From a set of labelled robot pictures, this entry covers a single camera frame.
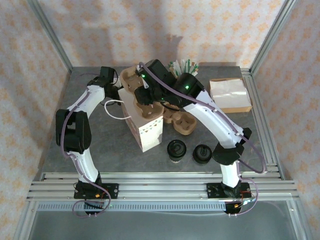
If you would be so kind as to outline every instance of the gray table surface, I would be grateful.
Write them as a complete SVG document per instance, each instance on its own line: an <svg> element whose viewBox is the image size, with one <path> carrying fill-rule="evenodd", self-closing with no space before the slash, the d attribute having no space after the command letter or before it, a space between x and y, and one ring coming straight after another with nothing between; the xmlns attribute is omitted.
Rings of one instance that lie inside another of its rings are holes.
<svg viewBox="0 0 320 240"><path fill-rule="evenodd" d="M125 67L115 67L117 72ZM75 67L72 71L62 109L72 105L84 92L86 84L94 77L93 75L82 75L84 73L100 72L100 67ZM196 76L206 87L209 79L220 77L241 77L239 70L232 67L219 68L214 66L203 66ZM109 112L114 116L123 116L120 106L117 104L108 106ZM227 114L232 121L242 128L250 128L252 135L250 140L261 151L257 127L252 112ZM199 144L208 145L212 150L218 141L207 128L197 121L197 126L191 135L184 136L176 132L171 124L164 123L162 143L142 153L134 136L124 120L117 120L108 116L102 105L98 105L89 119L92 141L90 153L95 167L101 173L176 173L176 172L210 172L221 173L220 166L213 159L206 165L199 165L193 160L192 152ZM170 161L167 154L167 145L174 139L182 140L187 147L187 152L179 163ZM247 145L241 159L252 167L261 169L258 156ZM241 171L249 171L241 166ZM76 172L71 159L65 159L60 148L56 145L55 134L50 143L48 155L45 159L42 172L50 173L72 173Z"/></svg>

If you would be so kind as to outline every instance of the white paper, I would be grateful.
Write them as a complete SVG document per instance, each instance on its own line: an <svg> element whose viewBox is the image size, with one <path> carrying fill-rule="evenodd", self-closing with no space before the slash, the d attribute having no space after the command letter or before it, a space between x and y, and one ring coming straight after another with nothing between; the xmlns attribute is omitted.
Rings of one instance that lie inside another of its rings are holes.
<svg viewBox="0 0 320 240"><path fill-rule="evenodd" d="M242 79L210 81L210 95L221 109L251 106L250 97Z"/></svg>

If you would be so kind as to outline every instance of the paper box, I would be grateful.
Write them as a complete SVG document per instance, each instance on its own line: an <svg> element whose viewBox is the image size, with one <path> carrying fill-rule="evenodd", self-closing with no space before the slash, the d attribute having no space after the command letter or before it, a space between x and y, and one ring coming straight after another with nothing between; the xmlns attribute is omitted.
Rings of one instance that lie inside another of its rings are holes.
<svg viewBox="0 0 320 240"><path fill-rule="evenodd" d="M239 85L238 85L239 81L237 81L237 80L240 80L240 81L242 82L244 88L245 88L245 83L244 83L244 80L243 80L242 77L213 78L213 79L210 79L210 82L222 82L222 81L229 81L229 80L234 80L234 83L235 83L235 84L237 83L237 86L239 86ZM208 91L209 91L209 93L210 93L211 98L215 101L215 103L217 104L217 106L218 106L225 114L228 114L228 113L244 113L244 112L250 112L250 110L251 110L251 108L252 108L253 102L252 102L252 99L250 98L249 93L248 93L248 91L247 91L246 89L245 89L245 92L246 92L247 97L248 97L248 103L247 103L247 105L245 105L245 106L239 106L239 107L237 107L237 106L232 107L233 104L229 104L230 107L223 107L223 105L225 105L225 104L220 104L220 106L219 106L218 100L217 100L217 99L215 100L214 97L213 97L212 86L211 86L210 83L209 83L209 86L208 86ZM237 98L231 98L231 97L230 97L230 99L227 99L227 100L229 100L231 103L233 102L234 105L238 105L238 104L239 104L239 101L237 101Z"/></svg>
<svg viewBox="0 0 320 240"><path fill-rule="evenodd" d="M142 152L144 153L160 144L162 142L164 124L163 116L161 115L154 120L146 120L137 113L133 94L127 92L124 88L120 89L118 93L120 99L124 102L121 104L124 116L131 116L125 121Z"/></svg>

